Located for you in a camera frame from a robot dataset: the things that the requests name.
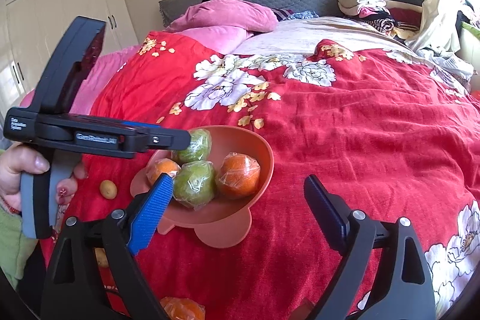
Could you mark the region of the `beige bed sheet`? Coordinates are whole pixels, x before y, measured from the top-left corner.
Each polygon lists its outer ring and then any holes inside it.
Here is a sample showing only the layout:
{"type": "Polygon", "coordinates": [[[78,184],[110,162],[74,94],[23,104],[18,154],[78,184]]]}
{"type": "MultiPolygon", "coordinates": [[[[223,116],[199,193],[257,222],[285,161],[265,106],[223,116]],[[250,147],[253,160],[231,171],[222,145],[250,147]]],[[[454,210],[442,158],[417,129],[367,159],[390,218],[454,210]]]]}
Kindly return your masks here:
{"type": "Polygon", "coordinates": [[[384,49],[413,54],[407,46],[367,23],[332,16],[282,21],[272,32],[260,33],[245,40],[233,53],[313,54],[322,40],[331,40],[353,52],[384,49]]]}

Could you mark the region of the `pink pillow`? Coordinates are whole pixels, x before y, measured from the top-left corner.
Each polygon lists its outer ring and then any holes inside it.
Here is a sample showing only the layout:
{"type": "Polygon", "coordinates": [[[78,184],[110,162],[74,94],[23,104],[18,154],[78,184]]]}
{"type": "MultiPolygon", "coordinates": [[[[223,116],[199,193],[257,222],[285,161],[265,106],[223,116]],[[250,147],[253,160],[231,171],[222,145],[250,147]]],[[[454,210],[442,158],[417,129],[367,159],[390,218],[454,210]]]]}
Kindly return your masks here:
{"type": "Polygon", "coordinates": [[[209,0],[190,6],[174,19],[168,32],[182,32],[191,28],[228,26],[248,32],[272,32],[278,19],[269,8],[245,0],[209,0]]]}

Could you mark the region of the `red floral bedspread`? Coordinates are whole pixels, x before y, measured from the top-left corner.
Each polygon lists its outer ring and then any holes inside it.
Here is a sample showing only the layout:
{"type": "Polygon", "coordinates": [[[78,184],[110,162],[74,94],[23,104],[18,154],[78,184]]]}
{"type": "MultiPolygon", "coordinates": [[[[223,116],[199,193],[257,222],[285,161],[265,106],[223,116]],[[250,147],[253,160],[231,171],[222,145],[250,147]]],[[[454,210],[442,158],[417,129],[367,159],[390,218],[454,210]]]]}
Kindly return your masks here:
{"type": "Polygon", "coordinates": [[[139,253],[155,295],[191,299],[209,319],[287,319],[318,299],[339,256],[304,200],[316,175],[371,218],[411,220],[436,314],[447,313],[479,264],[479,101],[426,65],[345,40],[321,40],[295,61],[220,60],[152,32],[91,109],[171,128],[227,125],[272,148],[272,179],[240,244],[214,249],[176,227],[139,253]]]}

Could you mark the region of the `pink plastic fruit bowl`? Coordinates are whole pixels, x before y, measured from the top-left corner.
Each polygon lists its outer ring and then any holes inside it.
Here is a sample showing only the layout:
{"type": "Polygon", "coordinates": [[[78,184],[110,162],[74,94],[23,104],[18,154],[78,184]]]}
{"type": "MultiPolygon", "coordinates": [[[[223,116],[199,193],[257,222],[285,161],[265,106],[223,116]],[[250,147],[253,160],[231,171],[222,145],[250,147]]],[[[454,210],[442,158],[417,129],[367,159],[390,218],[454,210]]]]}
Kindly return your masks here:
{"type": "Polygon", "coordinates": [[[272,179],[274,157],[268,142],[255,132],[225,125],[205,126],[211,135],[208,162],[214,172],[216,196],[201,207],[171,200],[157,231],[174,227],[194,230],[206,245],[226,249],[245,239],[252,224],[251,207],[272,179]]]}

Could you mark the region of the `wrapped orange in bowl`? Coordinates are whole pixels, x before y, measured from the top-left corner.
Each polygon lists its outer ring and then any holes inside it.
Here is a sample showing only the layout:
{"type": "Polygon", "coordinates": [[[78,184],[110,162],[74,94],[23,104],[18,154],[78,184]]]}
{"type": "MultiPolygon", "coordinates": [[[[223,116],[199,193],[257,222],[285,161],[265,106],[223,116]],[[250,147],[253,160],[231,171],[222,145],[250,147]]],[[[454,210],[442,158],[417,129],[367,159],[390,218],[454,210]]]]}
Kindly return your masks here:
{"type": "Polygon", "coordinates": [[[258,191],[260,165],[247,154],[228,154],[216,174],[216,188],[229,199],[252,196],[258,191]]]}

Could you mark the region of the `green-edged windowsill mat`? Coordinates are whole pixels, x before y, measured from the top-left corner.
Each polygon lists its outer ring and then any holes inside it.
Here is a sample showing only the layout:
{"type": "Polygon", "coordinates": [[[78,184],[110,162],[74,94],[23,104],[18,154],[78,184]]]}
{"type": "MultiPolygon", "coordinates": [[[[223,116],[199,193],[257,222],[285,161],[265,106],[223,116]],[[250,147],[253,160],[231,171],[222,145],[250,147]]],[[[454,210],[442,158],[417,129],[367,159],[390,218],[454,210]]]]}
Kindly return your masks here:
{"type": "Polygon", "coordinates": [[[465,21],[461,23],[461,26],[462,29],[471,33],[474,37],[476,37],[477,40],[480,40],[480,30],[477,27],[471,25],[470,23],[466,23],[465,21]]]}

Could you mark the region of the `large green fruit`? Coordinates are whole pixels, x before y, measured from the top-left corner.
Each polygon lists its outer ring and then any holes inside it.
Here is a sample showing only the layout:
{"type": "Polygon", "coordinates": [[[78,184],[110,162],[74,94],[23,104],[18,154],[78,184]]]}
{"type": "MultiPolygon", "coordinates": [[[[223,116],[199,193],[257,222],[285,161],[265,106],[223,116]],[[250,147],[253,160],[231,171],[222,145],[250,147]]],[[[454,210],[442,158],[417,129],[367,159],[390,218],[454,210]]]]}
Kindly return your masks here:
{"type": "Polygon", "coordinates": [[[185,163],[173,180],[173,197],[190,209],[204,207],[216,196],[215,168],[212,162],[185,163]]]}

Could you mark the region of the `pile of folded clothes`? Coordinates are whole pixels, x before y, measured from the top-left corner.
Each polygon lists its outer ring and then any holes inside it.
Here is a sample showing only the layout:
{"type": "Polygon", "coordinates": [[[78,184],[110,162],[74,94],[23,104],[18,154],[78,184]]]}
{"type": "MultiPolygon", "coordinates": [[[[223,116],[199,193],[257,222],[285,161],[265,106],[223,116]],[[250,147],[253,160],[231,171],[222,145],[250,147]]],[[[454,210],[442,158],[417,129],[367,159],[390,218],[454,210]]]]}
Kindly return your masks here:
{"type": "Polygon", "coordinates": [[[424,0],[337,0],[346,17],[366,23],[397,40],[407,40],[419,32],[424,0]]]}

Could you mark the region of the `white wardrobe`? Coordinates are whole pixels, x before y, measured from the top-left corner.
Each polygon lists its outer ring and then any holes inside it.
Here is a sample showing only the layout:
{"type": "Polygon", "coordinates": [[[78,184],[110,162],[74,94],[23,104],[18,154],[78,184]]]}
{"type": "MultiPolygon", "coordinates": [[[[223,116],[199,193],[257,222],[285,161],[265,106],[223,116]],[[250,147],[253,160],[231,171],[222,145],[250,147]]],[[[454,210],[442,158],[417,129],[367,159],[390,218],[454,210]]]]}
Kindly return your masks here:
{"type": "Polygon", "coordinates": [[[125,0],[1,0],[1,112],[33,90],[75,17],[106,22],[103,53],[137,44],[125,0]]]}

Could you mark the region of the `brown longan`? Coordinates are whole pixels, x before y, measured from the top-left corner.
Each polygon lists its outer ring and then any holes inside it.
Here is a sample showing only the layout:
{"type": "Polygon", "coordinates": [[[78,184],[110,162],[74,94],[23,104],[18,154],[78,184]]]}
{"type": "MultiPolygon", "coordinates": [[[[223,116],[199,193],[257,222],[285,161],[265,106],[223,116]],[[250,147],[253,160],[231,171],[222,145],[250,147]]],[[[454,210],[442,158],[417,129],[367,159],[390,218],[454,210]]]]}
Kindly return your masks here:
{"type": "Polygon", "coordinates": [[[102,248],[95,248],[94,251],[98,266],[101,268],[108,268],[109,265],[105,250],[102,248]]]}
{"type": "Polygon", "coordinates": [[[115,199],[118,193],[115,183],[108,179],[101,182],[99,186],[99,191],[101,195],[108,200],[115,199]]]}

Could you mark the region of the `wrapped orange front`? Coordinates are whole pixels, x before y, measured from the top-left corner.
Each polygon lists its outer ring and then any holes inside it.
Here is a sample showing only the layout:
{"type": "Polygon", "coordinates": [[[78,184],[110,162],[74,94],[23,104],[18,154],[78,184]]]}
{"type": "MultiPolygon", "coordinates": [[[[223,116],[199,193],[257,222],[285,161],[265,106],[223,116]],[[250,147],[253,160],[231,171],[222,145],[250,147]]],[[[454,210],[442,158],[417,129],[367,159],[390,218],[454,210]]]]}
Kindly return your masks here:
{"type": "Polygon", "coordinates": [[[204,320],[205,309],[187,298],[164,297],[160,304],[172,320],[204,320]]]}

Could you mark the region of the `wrapped green fruit in bowl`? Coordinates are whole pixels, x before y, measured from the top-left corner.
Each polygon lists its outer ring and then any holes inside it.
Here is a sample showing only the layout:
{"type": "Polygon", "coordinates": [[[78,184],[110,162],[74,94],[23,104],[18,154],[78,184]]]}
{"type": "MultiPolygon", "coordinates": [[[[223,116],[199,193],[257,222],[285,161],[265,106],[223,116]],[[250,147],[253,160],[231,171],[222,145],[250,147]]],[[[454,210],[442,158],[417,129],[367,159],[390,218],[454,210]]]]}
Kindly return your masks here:
{"type": "Polygon", "coordinates": [[[212,147],[210,132],[203,128],[190,130],[190,144],[186,149],[174,151],[172,158],[180,165],[206,160],[212,147]]]}

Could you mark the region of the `orange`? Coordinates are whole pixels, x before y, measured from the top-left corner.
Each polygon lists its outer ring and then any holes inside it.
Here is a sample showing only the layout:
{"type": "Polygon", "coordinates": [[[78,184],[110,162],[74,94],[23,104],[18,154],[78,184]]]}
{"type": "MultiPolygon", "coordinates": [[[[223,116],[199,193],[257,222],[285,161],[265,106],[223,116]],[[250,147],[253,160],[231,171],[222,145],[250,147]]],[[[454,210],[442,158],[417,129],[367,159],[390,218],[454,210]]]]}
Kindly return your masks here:
{"type": "Polygon", "coordinates": [[[247,154],[228,154],[216,174],[216,188],[229,199],[252,196],[258,191],[260,165],[247,154]]]}
{"type": "Polygon", "coordinates": [[[174,178],[180,169],[180,166],[174,160],[163,157],[155,159],[147,166],[145,176],[149,184],[153,185],[162,174],[174,178]]]}
{"type": "Polygon", "coordinates": [[[187,298],[164,297],[160,304],[172,320],[204,320],[205,309],[187,298]]]}

